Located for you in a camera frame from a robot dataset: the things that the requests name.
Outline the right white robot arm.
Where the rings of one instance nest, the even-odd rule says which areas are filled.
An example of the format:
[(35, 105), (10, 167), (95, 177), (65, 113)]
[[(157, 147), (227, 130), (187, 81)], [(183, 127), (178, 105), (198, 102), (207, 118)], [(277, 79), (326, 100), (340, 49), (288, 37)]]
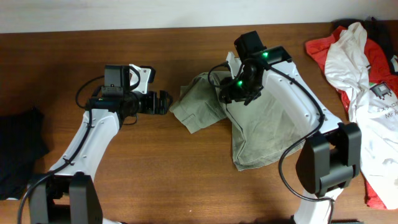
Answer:
[(282, 153), (279, 174), (288, 153), (303, 146), (295, 168), (304, 192), (287, 186), (301, 199), (292, 223), (331, 223), (337, 196), (359, 175), (360, 128), (344, 124), (321, 103), (282, 46), (267, 48), (256, 31), (240, 35), (234, 46), (237, 52), (223, 63), (231, 75), (222, 79), (219, 99), (248, 106), (267, 90), (279, 100), (301, 134)]

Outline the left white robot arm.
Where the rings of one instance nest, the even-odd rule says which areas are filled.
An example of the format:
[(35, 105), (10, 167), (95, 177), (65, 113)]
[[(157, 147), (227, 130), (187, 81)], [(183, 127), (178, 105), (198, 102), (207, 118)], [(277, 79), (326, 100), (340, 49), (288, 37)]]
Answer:
[(165, 115), (172, 96), (150, 91), (155, 69), (150, 66), (107, 65), (104, 83), (82, 106), (81, 125), (61, 158), (28, 185), (17, 213), (22, 221), (29, 205), (31, 223), (110, 223), (95, 190), (96, 171), (105, 151), (128, 117)]

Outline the khaki green shorts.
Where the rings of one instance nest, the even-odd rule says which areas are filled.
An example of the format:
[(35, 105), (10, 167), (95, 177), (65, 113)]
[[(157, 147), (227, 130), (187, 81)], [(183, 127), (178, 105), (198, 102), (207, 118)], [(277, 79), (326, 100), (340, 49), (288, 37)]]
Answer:
[(267, 90), (247, 106), (222, 103), (215, 88), (229, 72), (205, 72), (181, 86), (180, 98), (171, 107), (175, 117), (195, 133), (222, 119), (232, 122), (232, 158), (237, 170), (255, 169), (277, 162), (282, 153), (303, 134), (295, 127), (282, 104)]

